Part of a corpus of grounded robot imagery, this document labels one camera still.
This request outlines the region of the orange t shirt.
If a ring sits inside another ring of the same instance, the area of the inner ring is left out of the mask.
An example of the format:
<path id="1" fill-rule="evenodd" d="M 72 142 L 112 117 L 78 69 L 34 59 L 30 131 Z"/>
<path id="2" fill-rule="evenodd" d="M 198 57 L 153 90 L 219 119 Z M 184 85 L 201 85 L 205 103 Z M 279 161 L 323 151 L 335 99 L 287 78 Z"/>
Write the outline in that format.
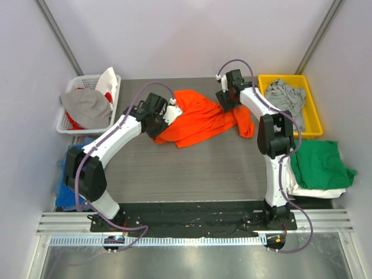
<path id="1" fill-rule="evenodd" d="M 154 143 L 173 142 L 178 148 L 186 148 L 206 141 L 237 126 L 242 138 L 252 138 L 255 125 L 251 112 L 238 106 L 225 112 L 221 105 L 194 90 L 175 91 L 177 105 L 183 113 Z"/>

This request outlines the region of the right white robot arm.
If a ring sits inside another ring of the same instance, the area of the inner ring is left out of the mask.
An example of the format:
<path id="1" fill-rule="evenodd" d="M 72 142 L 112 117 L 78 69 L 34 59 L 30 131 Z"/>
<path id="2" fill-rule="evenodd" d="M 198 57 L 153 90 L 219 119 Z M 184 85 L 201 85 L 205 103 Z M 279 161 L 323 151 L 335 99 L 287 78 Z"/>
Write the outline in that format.
<path id="1" fill-rule="evenodd" d="M 226 112 L 244 106 L 258 119 L 257 147 L 266 164 L 267 189 L 263 201 L 262 221 L 265 227 L 281 228 L 289 220 L 290 205 L 285 190 L 285 169 L 294 144 L 293 123 L 289 114 L 272 105 L 253 84 L 246 82 L 240 70 L 217 74 L 221 90 L 216 93 Z"/>

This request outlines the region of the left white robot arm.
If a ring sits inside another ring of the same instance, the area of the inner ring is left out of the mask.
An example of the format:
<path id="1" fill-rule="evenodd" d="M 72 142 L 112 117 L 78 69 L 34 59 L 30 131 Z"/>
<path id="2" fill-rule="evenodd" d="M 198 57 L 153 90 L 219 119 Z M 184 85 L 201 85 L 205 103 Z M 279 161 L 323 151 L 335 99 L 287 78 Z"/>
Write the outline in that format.
<path id="1" fill-rule="evenodd" d="M 105 167 L 109 161 L 135 137 L 146 133 L 156 139 L 181 116 L 183 111 L 174 98 L 150 93 L 146 100 L 131 105 L 118 121 L 92 143 L 67 152 L 64 183 L 75 194 L 76 205 L 83 198 L 104 216 L 103 224 L 112 232 L 119 231 L 124 218 L 118 214 L 119 204 L 107 191 Z"/>

